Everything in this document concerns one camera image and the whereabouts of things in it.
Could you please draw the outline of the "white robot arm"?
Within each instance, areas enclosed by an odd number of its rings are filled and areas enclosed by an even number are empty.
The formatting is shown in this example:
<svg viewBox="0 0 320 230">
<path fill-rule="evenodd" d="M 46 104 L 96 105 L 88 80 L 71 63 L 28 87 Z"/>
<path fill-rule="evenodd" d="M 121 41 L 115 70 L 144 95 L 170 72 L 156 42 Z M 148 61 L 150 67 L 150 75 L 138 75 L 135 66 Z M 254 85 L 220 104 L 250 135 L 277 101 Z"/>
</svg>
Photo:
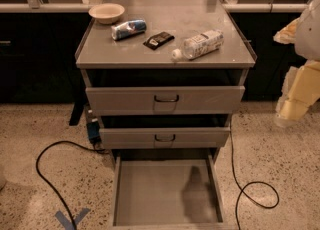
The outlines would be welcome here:
<svg viewBox="0 0 320 230">
<path fill-rule="evenodd" d="M 320 98 L 320 0 L 312 0 L 299 18 L 278 31 L 273 39 L 292 43 L 296 54 L 306 59 L 303 66 L 289 68 L 277 102 L 275 123 L 289 127 Z"/>
</svg>

